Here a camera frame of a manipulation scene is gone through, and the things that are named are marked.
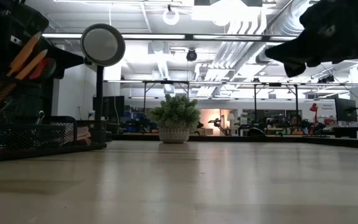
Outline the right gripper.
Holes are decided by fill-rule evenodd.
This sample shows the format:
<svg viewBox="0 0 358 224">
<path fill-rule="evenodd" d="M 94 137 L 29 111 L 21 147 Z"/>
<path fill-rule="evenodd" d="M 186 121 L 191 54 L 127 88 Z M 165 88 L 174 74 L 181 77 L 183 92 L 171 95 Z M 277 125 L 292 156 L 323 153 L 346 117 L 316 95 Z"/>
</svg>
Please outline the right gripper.
<svg viewBox="0 0 358 224">
<path fill-rule="evenodd" d="M 358 0 L 319 1 L 301 16 L 304 31 L 295 39 L 265 51 L 284 63 L 288 78 L 323 62 L 358 59 Z"/>
</svg>

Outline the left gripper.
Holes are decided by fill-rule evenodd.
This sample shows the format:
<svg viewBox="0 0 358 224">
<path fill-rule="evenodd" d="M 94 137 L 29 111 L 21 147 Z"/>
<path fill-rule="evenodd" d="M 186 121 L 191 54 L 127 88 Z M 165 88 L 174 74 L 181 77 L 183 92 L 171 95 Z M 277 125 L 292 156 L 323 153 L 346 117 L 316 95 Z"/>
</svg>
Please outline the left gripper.
<svg viewBox="0 0 358 224">
<path fill-rule="evenodd" d="M 0 75 L 21 47 L 35 34 L 43 33 L 49 21 L 25 1 L 0 1 Z M 55 47 L 53 59 L 56 69 L 53 77 L 63 79 L 65 70 L 82 65 L 84 58 Z"/>
</svg>

